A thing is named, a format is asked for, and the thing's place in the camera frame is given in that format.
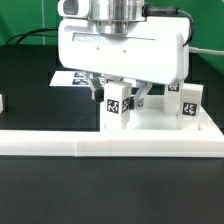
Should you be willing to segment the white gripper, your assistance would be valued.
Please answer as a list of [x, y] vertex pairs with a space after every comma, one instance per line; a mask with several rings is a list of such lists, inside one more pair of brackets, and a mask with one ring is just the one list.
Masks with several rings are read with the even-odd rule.
[[130, 97], [130, 110], [143, 108], [152, 83], [173, 84], [187, 77], [189, 20], [145, 16], [143, 6], [144, 0], [58, 1], [60, 61], [87, 71], [95, 102], [104, 101], [98, 73], [142, 80]]

